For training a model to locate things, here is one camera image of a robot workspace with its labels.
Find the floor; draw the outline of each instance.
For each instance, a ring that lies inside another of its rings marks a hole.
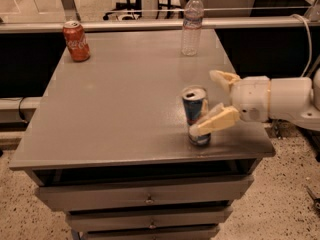
[[[215,240],[318,240],[320,213],[307,194],[308,185],[320,195],[320,163],[306,138],[292,124],[280,124],[277,139],[265,124],[276,150],[254,172],[255,181],[228,220],[220,224]],[[60,212],[51,212],[33,192],[36,185],[23,172],[8,168],[22,132],[0,133],[0,236],[5,240],[71,240]]]

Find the can top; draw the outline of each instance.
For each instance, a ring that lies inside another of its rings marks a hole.
[[[207,96],[206,89],[201,86],[190,86],[182,91],[182,97],[185,100],[199,100]]]
[[[67,21],[66,23],[64,23],[63,26],[65,28],[76,28],[76,27],[80,26],[80,22],[76,21],[76,20],[70,20],[70,21]]]

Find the gray tabletop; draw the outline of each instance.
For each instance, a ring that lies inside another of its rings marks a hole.
[[[12,169],[72,168],[262,158],[273,147],[260,123],[212,134],[205,148],[188,141],[181,91],[208,90],[209,105],[228,97],[209,71],[233,71],[214,30],[199,54],[180,54],[181,31],[87,34],[91,58],[65,51],[11,161]]]

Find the tool on floor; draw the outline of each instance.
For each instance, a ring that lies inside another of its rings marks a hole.
[[[312,198],[312,200],[313,200],[313,205],[314,205],[314,207],[315,207],[318,211],[320,211],[320,198],[317,197],[317,196],[312,192],[312,190],[311,190],[308,186],[306,186],[306,189],[307,189],[307,191],[308,191],[309,196],[310,196],[310,197]]]

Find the blue can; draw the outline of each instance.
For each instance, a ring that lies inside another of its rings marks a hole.
[[[202,86],[193,85],[183,89],[182,101],[189,127],[208,113],[208,95]],[[190,142],[196,146],[207,145],[210,139],[210,133],[197,137],[189,134]]]

